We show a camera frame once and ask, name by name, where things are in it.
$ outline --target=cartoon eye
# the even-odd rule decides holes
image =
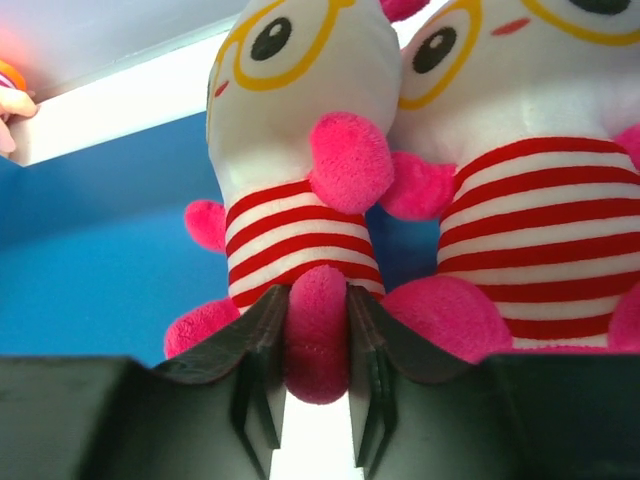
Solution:
[[[256,62],[263,62],[277,55],[287,45],[292,31],[291,20],[286,17],[276,18],[253,41],[251,58]]]
[[[442,27],[429,35],[413,57],[413,70],[423,75],[436,68],[451,53],[457,37],[453,27]]]
[[[447,89],[469,58],[481,24],[481,0],[458,0],[416,33],[403,52],[400,108],[422,108]]]
[[[576,7],[585,12],[598,15],[618,15],[624,12],[631,0],[569,0]]]
[[[234,67],[238,83],[253,90],[277,88],[313,64],[331,35],[337,9],[334,0],[314,0],[310,14],[308,3],[276,2],[248,26]]]
[[[639,0],[521,0],[531,13],[580,40],[609,46],[640,42]]]

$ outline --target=pink plush arm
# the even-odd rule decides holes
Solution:
[[[406,221],[432,220],[453,200],[455,165],[434,165],[407,152],[393,154],[395,181],[380,199],[389,214]]]
[[[640,170],[640,123],[622,132],[615,140],[627,149],[631,161]]]
[[[400,22],[422,10],[429,0],[380,0],[382,10],[390,22]]]
[[[385,134],[369,120],[345,112],[325,115],[311,132],[316,195],[346,214],[366,212],[393,182]]]
[[[202,247],[224,253],[226,214],[224,206],[211,200],[196,200],[187,206],[184,214],[187,231]]]

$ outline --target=red striped shirt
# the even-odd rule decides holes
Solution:
[[[254,192],[227,213],[229,292],[244,311],[272,285],[292,285],[320,265],[333,266],[377,298],[382,278],[363,215],[324,205],[308,181]]]
[[[640,177],[625,150],[528,139],[471,162],[455,184],[439,273],[478,285],[517,338],[605,335],[611,298],[640,281]]]

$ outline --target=stuffed toy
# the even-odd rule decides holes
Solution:
[[[220,48],[207,142],[224,205],[196,201],[185,220],[226,253],[229,297],[179,318],[168,357],[290,285],[289,391],[316,404],[346,391],[347,282],[384,295],[364,213],[393,181],[402,61],[379,2],[253,0]]]
[[[384,307],[473,363],[637,351],[640,1],[450,1],[403,69],[381,203],[441,237]]]
[[[8,157],[16,149],[7,121],[11,115],[32,117],[36,105],[27,91],[27,83],[20,73],[0,60],[0,155]]]

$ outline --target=black eye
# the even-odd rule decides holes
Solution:
[[[416,73],[427,73],[436,68],[456,44],[458,34],[451,27],[442,27],[429,36],[413,57],[413,69]]]
[[[277,55],[289,41],[292,30],[288,18],[276,18],[256,37],[251,46],[251,58],[256,62],[262,62]]]
[[[569,0],[585,12],[598,15],[618,15],[629,8],[631,0]]]

